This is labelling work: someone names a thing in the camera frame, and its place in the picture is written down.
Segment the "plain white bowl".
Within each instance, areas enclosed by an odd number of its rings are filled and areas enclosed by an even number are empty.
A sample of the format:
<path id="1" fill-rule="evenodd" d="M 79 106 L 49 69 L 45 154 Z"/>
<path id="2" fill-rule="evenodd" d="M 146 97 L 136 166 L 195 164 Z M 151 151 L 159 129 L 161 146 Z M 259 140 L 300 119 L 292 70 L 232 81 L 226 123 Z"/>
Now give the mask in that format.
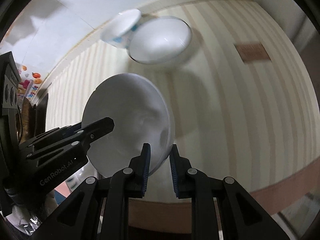
<path id="1" fill-rule="evenodd" d="M 143 76 L 121 73 L 102 82 L 89 97 L 82 126 L 102 118 L 114 121 L 111 133 L 91 144 L 87 152 L 93 167 L 110 177 L 128 167 L 140 155 L 143 144 L 151 146 L 149 174 L 165 162 L 175 138 L 171 108 L 158 88 Z"/>

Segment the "white bowl with flower pattern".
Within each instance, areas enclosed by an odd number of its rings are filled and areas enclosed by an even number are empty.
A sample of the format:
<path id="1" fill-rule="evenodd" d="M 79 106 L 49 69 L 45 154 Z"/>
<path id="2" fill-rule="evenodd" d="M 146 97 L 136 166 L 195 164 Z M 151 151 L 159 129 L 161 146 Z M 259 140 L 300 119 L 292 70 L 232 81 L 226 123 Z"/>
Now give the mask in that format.
<path id="1" fill-rule="evenodd" d="M 134 31 L 139 27 L 142 12 L 138 9 L 129 9 L 118 13 L 105 25 L 100 39 L 116 48 L 126 49 Z"/>

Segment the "white bowl with dark rim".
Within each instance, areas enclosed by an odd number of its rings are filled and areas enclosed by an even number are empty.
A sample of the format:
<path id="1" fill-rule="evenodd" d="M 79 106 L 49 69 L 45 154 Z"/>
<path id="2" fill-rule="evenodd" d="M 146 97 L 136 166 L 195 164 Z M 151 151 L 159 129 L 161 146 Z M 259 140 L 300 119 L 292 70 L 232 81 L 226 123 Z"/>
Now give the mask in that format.
<path id="1" fill-rule="evenodd" d="M 160 64 L 182 54 L 192 39 L 189 25 L 173 16 L 162 16 L 143 23 L 132 35 L 129 57 L 141 64 Z"/>

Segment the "colourful fruit sticker sheet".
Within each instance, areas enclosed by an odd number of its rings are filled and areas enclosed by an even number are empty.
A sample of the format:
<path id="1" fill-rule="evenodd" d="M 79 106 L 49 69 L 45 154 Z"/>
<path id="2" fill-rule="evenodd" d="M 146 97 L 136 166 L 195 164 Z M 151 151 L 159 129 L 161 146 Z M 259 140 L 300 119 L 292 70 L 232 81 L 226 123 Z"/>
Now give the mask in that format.
<path id="1" fill-rule="evenodd" d="M 18 96 L 24 97 L 29 101 L 33 100 L 47 73 L 44 70 L 29 65 L 19 65 L 18 73 L 21 79 L 18 85 Z"/>

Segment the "striped table mat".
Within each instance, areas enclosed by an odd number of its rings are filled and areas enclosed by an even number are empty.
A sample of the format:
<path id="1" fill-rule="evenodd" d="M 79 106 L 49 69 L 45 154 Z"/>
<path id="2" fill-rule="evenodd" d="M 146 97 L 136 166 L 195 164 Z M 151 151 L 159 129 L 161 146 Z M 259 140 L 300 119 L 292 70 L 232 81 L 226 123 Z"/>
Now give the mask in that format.
<path id="1" fill-rule="evenodd" d="M 79 122 L 96 87 L 118 73 L 152 81 L 175 118 L 175 142 L 193 167 L 234 177 L 270 214 L 319 184 L 319 107 L 303 60 L 256 2 L 211 0 L 143 15 L 175 16 L 193 30 L 191 58 L 161 69 L 97 41 L 49 86 L 46 129 Z M 244 63 L 236 44 L 261 43 L 270 60 Z"/>

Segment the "brown mat label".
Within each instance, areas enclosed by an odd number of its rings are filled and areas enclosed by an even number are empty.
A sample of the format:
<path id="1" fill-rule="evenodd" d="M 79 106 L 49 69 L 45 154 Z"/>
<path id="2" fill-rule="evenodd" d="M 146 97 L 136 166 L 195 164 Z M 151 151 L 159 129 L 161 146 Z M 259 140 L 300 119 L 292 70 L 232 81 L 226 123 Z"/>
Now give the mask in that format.
<path id="1" fill-rule="evenodd" d="M 235 48 L 244 63 L 270 60 L 270 57 L 261 43 L 236 44 Z"/>

